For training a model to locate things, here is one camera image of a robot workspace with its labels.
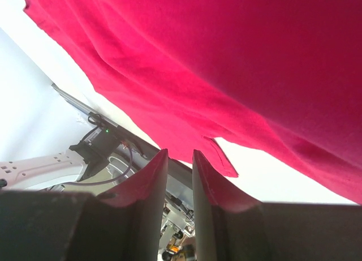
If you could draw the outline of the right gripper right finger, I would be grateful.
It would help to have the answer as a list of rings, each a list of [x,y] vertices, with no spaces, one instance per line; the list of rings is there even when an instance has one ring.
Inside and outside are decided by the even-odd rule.
[[[261,202],[193,153],[198,260],[361,259],[361,207]]]

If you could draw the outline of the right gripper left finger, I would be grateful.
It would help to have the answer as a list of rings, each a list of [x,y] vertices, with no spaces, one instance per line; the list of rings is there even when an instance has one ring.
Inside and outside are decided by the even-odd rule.
[[[167,166],[99,196],[1,191],[2,260],[156,260]]]

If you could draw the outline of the magenta t shirt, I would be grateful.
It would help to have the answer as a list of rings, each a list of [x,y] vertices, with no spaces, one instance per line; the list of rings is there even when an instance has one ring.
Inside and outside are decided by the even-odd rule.
[[[221,137],[361,203],[361,0],[25,0],[24,12],[172,158]]]

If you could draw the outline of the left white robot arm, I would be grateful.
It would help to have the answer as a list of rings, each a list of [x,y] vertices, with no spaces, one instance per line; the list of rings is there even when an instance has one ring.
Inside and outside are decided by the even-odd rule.
[[[108,165],[121,142],[117,127],[99,126],[63,152],[1,162],[1,190],[44,190],[84,181]]]

